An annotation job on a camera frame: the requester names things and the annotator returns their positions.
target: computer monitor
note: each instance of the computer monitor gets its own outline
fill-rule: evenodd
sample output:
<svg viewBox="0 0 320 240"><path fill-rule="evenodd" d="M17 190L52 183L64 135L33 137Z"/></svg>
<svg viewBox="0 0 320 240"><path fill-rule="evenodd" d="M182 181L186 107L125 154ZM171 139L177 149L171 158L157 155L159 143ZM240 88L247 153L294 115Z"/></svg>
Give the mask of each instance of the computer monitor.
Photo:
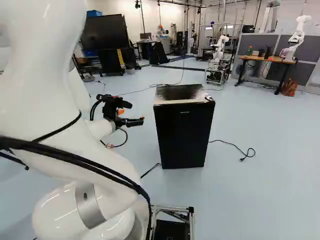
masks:
<svg viewBox="0 0 320 240"><path fill-rule="evenodd" d="M149 37L150 37L150 39L151 39L151 37L152 37L151 32L140 33L140 39L141 39L141 40L148 40Z"/></svg>
<svg viewBox="0 0 320 240"><path fill-rule="evenodd" d="M83 49L129 48L129 37L122 14L87 17L81 36Z"/></svg>
<svg viewBox="0 0 320 240"><path fill-rule="evenodd" d="M253 25L243 25L242 27L242 33L243 34L249 34L255 32L255 26Z"/></svg>

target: box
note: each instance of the box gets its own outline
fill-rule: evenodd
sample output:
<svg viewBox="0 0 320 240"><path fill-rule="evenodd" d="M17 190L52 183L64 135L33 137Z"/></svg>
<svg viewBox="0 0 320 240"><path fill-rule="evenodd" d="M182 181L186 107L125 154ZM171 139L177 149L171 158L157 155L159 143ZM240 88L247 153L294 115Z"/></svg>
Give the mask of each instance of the box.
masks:
<svg viewBox="0 0 320 240"><path fill-rule="evenodd" d="M157 87L153 105L163 169L205 164L216 103L201 84Z"/></svg>
<svg viewBox="0 0 320 240"><path fill-rule="evenodd" d="M98 16L102 16L102 12L101 11L90 10L90 11L86 12L86 17L87 18L98 17Z"/></svg>

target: table leg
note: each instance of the table leg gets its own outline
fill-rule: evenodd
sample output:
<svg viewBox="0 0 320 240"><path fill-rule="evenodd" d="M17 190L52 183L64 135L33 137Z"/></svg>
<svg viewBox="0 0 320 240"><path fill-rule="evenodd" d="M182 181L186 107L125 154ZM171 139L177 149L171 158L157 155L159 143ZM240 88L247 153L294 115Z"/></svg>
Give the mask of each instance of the table leg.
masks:
<svg viewBox="0 0 320 240"><path fill-rule="evenodd" d="M235 87L239 86L243 82L242 76L244 75L244 72L245 72L245 69L246 69L246 63L247 63L247 60L243 59L242 65L240 67L240 73L239 73L238 82L234 85Z"/></svg>
<svg viewBox="0 0 320 240"><path fill-rule="evenodd" d="M282 85L284 84L284 82L285 82L285 80L286 80L286 76L287 76L287 73L288 73L288 71L289 71L289 68L290 68L290 64L285 64L285 70L284 70L282 79L281 79L281 81L280 81L280 83L279 83L279 86L278 86L277 89L275 90L274 95L278 95L278 94L281 92Z"/></svg>
<svg viewBox="0 0 320 240"><path fill-rule="evenodd" d="M139 43L136 44L136 46L138 47L138 55L139 55L138 57L139 57L139 60L141 60L139 45L140 45Z"/></svg>

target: light blue floor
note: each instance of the light blue floor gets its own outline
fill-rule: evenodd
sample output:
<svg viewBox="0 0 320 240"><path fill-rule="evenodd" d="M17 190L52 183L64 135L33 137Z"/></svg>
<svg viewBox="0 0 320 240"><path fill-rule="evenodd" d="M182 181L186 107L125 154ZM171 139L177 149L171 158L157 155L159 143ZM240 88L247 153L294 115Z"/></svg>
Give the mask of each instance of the light blue floor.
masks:
<svg viewBox="0 0 320 240"><path fill-rule="evenodd" d="M185 60L191 68L199 63ZM134 75L97 77L105 88L96 82L86 86L92 96L116 95L151 84L174 84L181 76L179 69L149 66ZM186 70L182 83L203 84L204 73ZM272 90L234 87L234 83L230 79L222 91L208 91L216 101L210 138L243 150L252 147L256 156L241 163L235 148L216 142L208 146L203 168L156 168L143 179L152 203L194 206L196 240L318 240L320 96L302 92L295 97L275 96ZM133 103L125 116L145 116L145 124L129 128L127 144L115 151L140 174L160 162L154 95L153 88L123 96ZM101 108L95 116L102 117ZM116 132L105 141L118 144L123 139L122 132ZM59 183L6 160L0 164L0 239L32 240L33 206Z"/></svg>

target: monitor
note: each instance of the monitor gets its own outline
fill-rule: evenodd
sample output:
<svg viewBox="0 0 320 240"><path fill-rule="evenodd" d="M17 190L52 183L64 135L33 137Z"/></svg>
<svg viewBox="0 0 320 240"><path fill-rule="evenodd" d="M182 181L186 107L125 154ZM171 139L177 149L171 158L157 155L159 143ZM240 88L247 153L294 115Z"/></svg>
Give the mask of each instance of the monitor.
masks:
<svg viewBox="0 0 320 240"><path fill-rule="evenodd" d="M140 39L141 39L141 40L148 40L149 37L150 37L150 39L151 39L151 37L152 37L151 32L140 33Z"/></svg>
<svg viewBox="0 0 320 240"><path fill-rule="evenodd" d="M81 43L87 51L130 47L125 17L122 14L87 17Z"/></svg>

